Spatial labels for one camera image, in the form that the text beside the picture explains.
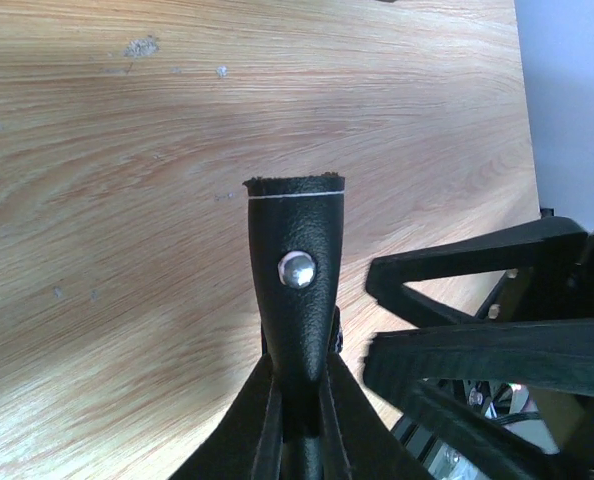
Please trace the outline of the black leather card holder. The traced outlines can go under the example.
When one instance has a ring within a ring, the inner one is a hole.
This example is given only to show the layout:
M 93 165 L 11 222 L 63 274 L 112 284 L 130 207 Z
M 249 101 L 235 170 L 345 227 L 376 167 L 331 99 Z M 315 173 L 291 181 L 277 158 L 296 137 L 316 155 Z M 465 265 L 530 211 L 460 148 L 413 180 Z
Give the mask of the black leather card holder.
M 178 479 L 425 479 L 339 353 L 345 180 L 253 178 L 251 267 L 263 354 Z

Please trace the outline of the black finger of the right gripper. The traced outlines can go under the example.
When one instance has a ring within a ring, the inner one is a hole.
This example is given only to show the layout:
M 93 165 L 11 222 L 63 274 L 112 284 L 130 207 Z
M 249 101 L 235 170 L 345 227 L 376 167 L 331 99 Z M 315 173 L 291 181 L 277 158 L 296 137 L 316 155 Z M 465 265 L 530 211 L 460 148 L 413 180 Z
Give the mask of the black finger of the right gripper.
M 565 217 L 545 217 L 471 239 L 378 257 L 366 277 L 366 292 L 413 325 L 460 325 L 478 320 L 407 287 L 407 282 L 536 267 L 554 272 L 581 252 L 588 233 Z
M 594 319 L 481 323 L 377 334 L 364 359 L 374 393 L 462 453 L 491 479 L 587 479 L 594 412 L 546 454 L 433 385 L 497 381 L 589 397 L 594 406 Z

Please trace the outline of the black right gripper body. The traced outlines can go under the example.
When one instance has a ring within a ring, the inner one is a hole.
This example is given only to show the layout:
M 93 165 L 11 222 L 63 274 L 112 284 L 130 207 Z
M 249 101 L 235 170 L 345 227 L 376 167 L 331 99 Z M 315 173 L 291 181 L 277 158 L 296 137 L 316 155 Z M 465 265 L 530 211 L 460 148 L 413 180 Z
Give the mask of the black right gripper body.
M 594 233 L 588 233 L 581 252 L 566 267 L 560 265 L 552 272 L 546 262 L 541 262 L 536 267 L 513 268 L 501 272 L 504 273 L 504 278 L 489 295 L 479 313 L 470 315 L 478 320 L 471 324 L 594 319 Z M 453 326 L 409 325 L 408 330 Z M 446 383 L 461 386 L 469 381 L 489 385 L 514 384 L 450 379 L 435 379 L 432 383 L 459 403 L 481 414 L 469 406 L 464 398 L 456 397 L 445 389 Z M 575 428 L 587 423 L 589 414 L 594 412 L 592 400 L 581 395 L 527 388 L 538 405 L 541 418 L 554 437 L 558 447 L 554 454 L 557 454 L 573 435 Z M 591 478 L 594 478 L 594 472 L 587 479 Z

